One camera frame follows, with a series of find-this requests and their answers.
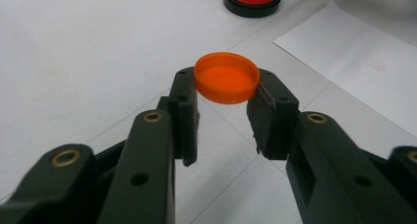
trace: hole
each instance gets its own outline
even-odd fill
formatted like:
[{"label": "hole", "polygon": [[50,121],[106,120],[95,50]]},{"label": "hole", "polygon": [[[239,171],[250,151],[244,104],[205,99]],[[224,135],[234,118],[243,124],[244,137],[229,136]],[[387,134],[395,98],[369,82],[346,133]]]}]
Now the hole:
[{"label": "hole", "polygon": [[65,163],[65,162],[68,162],[68,161],[71,161],[72,159],[74,159],[75,156],[76,156],[75,153],[66,153],[66,154],[63,154],[63,155],[59,156],[57,158],[57,160],[60,163]]},{"label": "hole", "polygon": [[372,187],[372,182],[364,176],[354,176],[353,179],[358,185],[363,187]]},{"label": "hole", "polygon": [[186,101],[188,98],[187,98],[187,96],[181,95],[181,96],[178,97],[178,99],[181,100],[181,101]]},{"label": "hole", "polygon": [[148,113],[147,115],[145,115],[144,119],[145,121],[149,122],[149,123],[154,123],[159,121],[162,118],[162,115],[160,113],[156,113],[156,112],[151,112]]},{"label": "hole", "polygon": [[310,121],[312,121],[313,123],[317,123],[317,124],[324,124],[327,120],[325,117],[323,117],[320,114],[309,114],[307,117]]},{"label": "hole", "polygon": [[131,182],[132,182],[132,185],[139,187],[147,183],[148,180],[149,180],[149,176],[147,174],[140,173],[140,174],[133,176]]},{"label": "hole", "polygon": [[66,167],[75,163],[81,156],[81,153],[76,149],[69,149],[57,153],[52,157],[51,163],[54,167]]},{"label": "hole", "polygon": [[408,159],[410,159],[411,161],[417,163],[417,151],[409,151],[407,153],[408,155]]}]

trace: white paper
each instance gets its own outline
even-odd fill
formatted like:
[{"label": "white paper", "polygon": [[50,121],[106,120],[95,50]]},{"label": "white paper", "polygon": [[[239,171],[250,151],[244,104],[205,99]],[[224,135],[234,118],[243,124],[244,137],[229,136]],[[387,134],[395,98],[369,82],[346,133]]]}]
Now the white paper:
[{"label": "white paper", "polygon": [[417,137],[416,47],[333,2],[274,43]]}]

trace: screw hole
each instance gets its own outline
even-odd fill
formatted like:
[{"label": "screw hole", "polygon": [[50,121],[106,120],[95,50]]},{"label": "screw hole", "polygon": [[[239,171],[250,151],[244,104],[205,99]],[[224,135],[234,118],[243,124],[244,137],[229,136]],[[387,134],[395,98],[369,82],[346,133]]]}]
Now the screw hole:
[{"label": "screw hole", "polygon": [[132,185],[139,187],[146,184],[149,180],[149,176],[145,173],[140,173],[132,177]]},{"label": "screw hole", "polygon": [[52,157],[51,163],[54,167],[66,167],[75,163],[81,156],[76,149],[62,151]]},{"label": "screw hole", "polygon": [[149,123],[154,123],[159,121],[162,118],[162,115],[160,113],[151,112],[145,115],[144,120]]},{"label": "screw hole", "polygon": [[364,176],[354,176],[353,179],[358,185],[362,187],[372,187],[372,182]]},{"label": "screw hole", "polygon": [[317,124],[324,124],[327,120],[324,116],[320,114],[309,114],[307,118],[313,123],[317,123]]}]

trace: orange plastic lid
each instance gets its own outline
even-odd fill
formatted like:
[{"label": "orange plastic lid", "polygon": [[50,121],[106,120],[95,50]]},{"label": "orange plastic lid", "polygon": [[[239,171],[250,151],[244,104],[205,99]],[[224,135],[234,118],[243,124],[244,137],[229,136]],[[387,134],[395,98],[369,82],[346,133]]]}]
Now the orange plastic lid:
[{"label": "orange plastic lid", "polygon": [[223,104],[241,103],[254,94],[260,71],[249,59],[227,52],[200,58],[194,68],[196,89],[205,98]]}]

